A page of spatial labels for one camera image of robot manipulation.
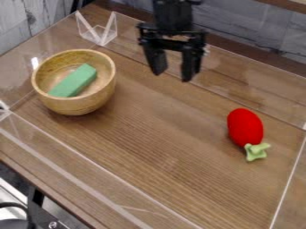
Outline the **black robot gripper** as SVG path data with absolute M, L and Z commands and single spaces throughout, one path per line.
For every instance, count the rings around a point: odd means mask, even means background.
M 206 32 L 192 26 L 192 7 L 203 0 L 152 0 L 153 22 L 140 22 L 139 44 L 155 75 L 167 69 L 164 50 L 183 52 L 182 81 L 188 82 L 199 73 Z

